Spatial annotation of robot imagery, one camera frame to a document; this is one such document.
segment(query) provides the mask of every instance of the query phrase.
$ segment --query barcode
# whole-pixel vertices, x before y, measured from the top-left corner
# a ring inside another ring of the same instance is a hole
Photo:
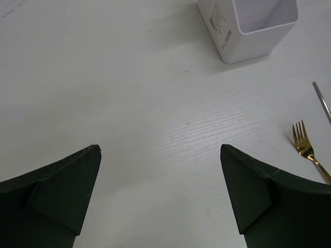
[[[228,34],[227,34],[227,36],[226,36],[226,38],[225,38],[225,40],[224,40],[226,44],[228,44],[228,41],[231,38],[231,35],[232,35],[232,31],[230,29],[229,32],[228,32]]]
[[[210,23],[212,24],[213,29],[214,29],[214,30],[217,30],[216,27],[215,27],[215,24],[214,24],[214,20],[213,20],[213,18],[210,18]]]

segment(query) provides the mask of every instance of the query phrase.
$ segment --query white table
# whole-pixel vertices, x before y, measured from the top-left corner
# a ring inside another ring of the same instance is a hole
[[[194,0],[2,1],[0,181],[99,144],[74,247],[246,247],[221,144],[323,182],[289,141],[304,119],[331,172],[331,1],[298,4],[271,56],[226,65]]]

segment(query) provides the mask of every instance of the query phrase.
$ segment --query white square cup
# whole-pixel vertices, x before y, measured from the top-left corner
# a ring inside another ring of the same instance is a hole
[[[296,0],[198,0],[225,63],[272,52],[298,21]]]

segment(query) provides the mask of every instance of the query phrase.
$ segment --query gold fork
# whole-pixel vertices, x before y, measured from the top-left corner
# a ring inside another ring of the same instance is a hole
[[[311,160],[314,164],[318,166],[318,168],[323,172],[329,183],[331,183],[331,176],[330,174],[324,169],[324,167],[320,164],[319,161],[315,158],[314,155],[314,150],[312,149],[312,146],[310,144],[310,141],[307,136],[306,128],[304,121],[301,120],[302,123],[302,129],[300,122],[296,123],[296,133],[295,133],[295,128],[293,125],[293,137],[294,137],[294,143],[297,151],[299,154],[306,158]]]

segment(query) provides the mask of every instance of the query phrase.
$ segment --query fork tines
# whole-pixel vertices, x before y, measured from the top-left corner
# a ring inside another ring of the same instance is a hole
[[[294,143],[296,147],[299,147],[304,141],[308,140],[308,135],[306,132],[304,121],[301,120],[302,128],[300,122],[296,123],[296,132],[293,125],[293,137],[294,137]]]

